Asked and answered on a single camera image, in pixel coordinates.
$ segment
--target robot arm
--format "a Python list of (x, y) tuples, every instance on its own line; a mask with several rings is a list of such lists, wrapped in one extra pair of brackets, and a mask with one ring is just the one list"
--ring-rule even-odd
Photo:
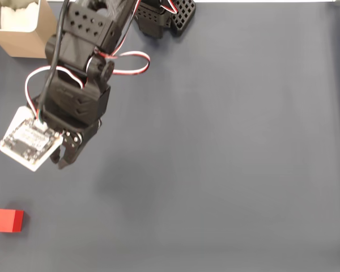
[[(58, 148), (51, 156), (59, 168), (72, 164), (87, 142), (101, 127), (111, 87), (107, 84), (114, 69), (112, 61), (96, 51), (112, 54), (121, 32), (133, 14), (136, 0), (78, 0), (70, 3), (63, 24), (58, 65), (69, 69), (82, 82), (83, 89), (66, 73), (56, 71), (44, 97), (42, 119), (55, 131), (65, 131), (65, 152)], [(102, 15), (97, 11), (105, 9)], [(56, 44), (53, 36), (46, 45), (51, 63)], [(34, 99), (39, 104), (43, 97)]]
[[(150, 57), (146, 53), (117, 55), (130, 26), (123, 31), (128, 18), (135, 19), (145, 34), (160, 38), (165, 28), (172, 28), (175, 35), (182, 34), (194, 15), (193, 0), (162, 1), (167, 2), (64, 0), (57, 35), (49, 39), (45, 48), (51, 66), (28, 76), (25, 94), (32, 110), (19, 108), (1, 141), (1, 151), (33, 171), (49, 157), (60, 169), (75, 162), (101, 127), (111, 90), (107, 83), (112, 74), (143, 73), (149, 66)], [(147, 66), (118, 71), (114, 70), (112, 60), (106, 61), (131, 54), (146, 58)], [(44, 70), (49, 70), (49, 74), (43, 92), (31, 100), (28, 80)], [(61, 156), (62, 145), (65, 152)]]

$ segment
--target red block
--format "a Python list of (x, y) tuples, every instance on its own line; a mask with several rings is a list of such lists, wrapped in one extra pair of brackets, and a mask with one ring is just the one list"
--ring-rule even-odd
[(0, 232), (22, 231), (24, 211), (0, 209)]

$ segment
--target dark gray mat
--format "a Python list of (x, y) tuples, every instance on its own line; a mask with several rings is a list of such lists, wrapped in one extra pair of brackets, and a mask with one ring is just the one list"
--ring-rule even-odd
[[(0, 208), (29, 215), (0, 272), (340, 272), (340, 4), (199, 4), (125, 49), (150, 70), (111, 79), (73, 166), (0, 153)], [(0, 48), (0, 139), (44, 63)]]

